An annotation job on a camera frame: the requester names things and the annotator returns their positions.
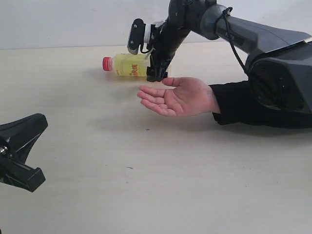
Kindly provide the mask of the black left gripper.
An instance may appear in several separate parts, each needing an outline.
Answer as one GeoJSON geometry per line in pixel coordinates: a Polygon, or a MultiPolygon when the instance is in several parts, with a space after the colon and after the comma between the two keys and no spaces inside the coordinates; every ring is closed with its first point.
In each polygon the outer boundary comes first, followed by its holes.
{"type": "Polygon", "coordinates": [[[47,127],[46,116],[40,113],[0,126],[1,183],[34,192],[45,182],[41,168],[26,165],[26,160],[47,127]]]}

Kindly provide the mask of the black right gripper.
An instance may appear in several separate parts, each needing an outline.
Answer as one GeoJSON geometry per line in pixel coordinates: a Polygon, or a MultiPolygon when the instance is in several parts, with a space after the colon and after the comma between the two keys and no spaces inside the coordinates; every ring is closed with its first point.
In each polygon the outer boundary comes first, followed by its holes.
{"type": "Polygon", "coordinates": [[[184,27],[176,28],[170,25],[169,19],[152,27],[149,40],[149,46],[152,47],[150,66],[146,69],[148,82],[160,82],[168,77],[168,67],[190,31],[184,27]]]}

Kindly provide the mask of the black sleeved forearm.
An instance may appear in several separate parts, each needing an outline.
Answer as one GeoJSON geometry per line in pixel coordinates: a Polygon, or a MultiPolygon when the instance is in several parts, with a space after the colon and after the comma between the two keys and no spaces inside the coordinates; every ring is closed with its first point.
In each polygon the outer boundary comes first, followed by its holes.
{"type": "Polygon", "coordinates": [[[284,129],[312,127],[310,114],[273,110],[261,105],[252,95],[247,81],[211,85],[220,108],[214,113],[219,125],[243,123],[284,129]]]}

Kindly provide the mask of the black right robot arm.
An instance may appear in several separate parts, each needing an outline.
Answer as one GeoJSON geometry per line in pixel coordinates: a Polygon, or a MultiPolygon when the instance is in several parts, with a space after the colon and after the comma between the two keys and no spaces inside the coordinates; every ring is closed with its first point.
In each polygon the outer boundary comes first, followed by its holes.
{"type": "Polygon", "coordinates": [[[304,32],[274,28],[231,16],[231,7],[214,0],[173,0],[168,17],[151,39],[148,81],[161,81],[176,50],[190,32],[222,38],[240,62],[252,94],[263,106],[288,112],[312,112],[312,41],[304,32]]]}

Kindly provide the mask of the person's open bare hand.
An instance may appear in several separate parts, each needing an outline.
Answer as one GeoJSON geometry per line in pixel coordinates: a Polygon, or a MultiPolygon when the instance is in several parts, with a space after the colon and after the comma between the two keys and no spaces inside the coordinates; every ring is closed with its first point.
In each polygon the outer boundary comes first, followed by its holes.
{"type": "Polygon", "coordinates": [[[166,117],[188,117],[203,113],[220,114],[212,88],[202,80],[191,77],[165,78],[165,88],[139,86],[140,103],[166,117]]]}

